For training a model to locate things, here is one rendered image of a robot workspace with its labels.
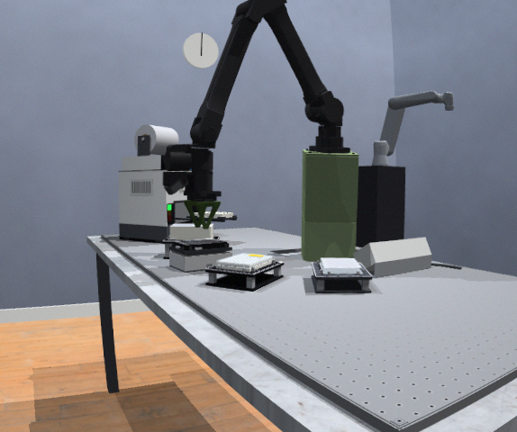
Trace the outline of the white control panel with buttons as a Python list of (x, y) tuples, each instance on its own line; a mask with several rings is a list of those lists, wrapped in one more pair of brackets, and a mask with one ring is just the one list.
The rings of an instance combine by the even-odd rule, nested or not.
[(426, 238), (368, 243), (353, 253), (353, 256), (373, 278), (428, 269), (431, 266), (462, 269), (462, 266), (432, 263)]

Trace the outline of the white horizontal cylinder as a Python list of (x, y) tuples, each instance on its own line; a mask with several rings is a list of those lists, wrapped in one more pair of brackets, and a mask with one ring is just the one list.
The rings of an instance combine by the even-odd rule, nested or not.
[(135, 133), (134, 145), (137, 150), (138, 136), (143, 134), (150, 135), (150, 155), (166, 155), (167, 146), (179, 142), (175, 130), (146, 124), (140, 126)]

